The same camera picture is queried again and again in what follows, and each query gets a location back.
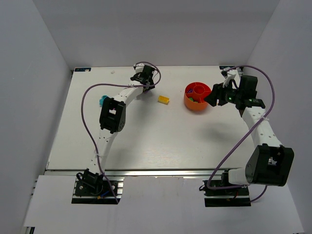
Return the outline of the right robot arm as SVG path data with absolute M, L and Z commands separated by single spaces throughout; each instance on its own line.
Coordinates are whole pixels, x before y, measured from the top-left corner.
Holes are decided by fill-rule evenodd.
M 294 151 L 287 148 L 274 134 L 263 100 L 256 98 L 258 79 L 243 75 L 238 87 L 235 81 L 227 77 L 223 83 L 215 84 L 212 92 L 204 98 L 211 106 L 223 106 L 227 103 L 235 105 L 249 130 L 236 144 L 238 147 L 247 136 L 251 136 L 255 150 L 244 168 L 225 170 L 221 183 L 214 186 L 207 184 L 212 190 L 236 189 L 250 184 L 266 186 L 284 186 L 294 159 Z

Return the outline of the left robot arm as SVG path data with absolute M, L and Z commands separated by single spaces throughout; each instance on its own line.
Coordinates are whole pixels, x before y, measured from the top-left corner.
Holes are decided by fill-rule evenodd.
M 81 119 L 95 147 L 95 156 L 91 159 L 89 167 L 93 173 L 104 173 L 105 162 L 113 141 L 125 127 L 126 108 L 139 95 L 155 88 L 159 82 L 153 80 L 154 75 L 159 75 L 159 78 L 161 78 L 159 69 L 149 62 L 134 64 L 134 71 L 135 74 L 130 78 L 130 83 L 127 85 L 99 83 L 89 87 L 83 94 L 80 107 Z M 121 88 L 122 90 L 113 97 L 105 96 L 102 99 L 99 116 L 100 131 L 96 140 L 88 129 L 84 118 L 84 101 L 87 93 L 98 86 L 112 86 Z

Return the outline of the large yellow lego brick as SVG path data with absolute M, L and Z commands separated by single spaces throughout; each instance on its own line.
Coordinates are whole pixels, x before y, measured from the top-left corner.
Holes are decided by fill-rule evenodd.
M 159 96 L 158 97 L 158 102 L 162 103 L 162 104 L 168 105 L 169 102 L 170 102 L 170 99 L 168 97 L 165 97 L 165 96 Z

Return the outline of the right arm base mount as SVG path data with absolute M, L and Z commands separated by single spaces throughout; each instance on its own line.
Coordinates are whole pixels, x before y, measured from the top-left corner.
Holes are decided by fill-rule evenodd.
M 248 188 L 227 190 L 211 190 L 207 187 L 208 181 L 204 180 L 199 191 L 204 193 L 205 207 L 250 207 L 251 200 Z

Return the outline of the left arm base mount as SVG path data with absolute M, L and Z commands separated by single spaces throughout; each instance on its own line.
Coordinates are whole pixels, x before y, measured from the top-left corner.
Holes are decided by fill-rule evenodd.
M 121 199 L 118 195 L 117 180 L 108 181 L 102 174 L 92 173 L 86 169 L 76 174 L 72 204 L 117 205 Z

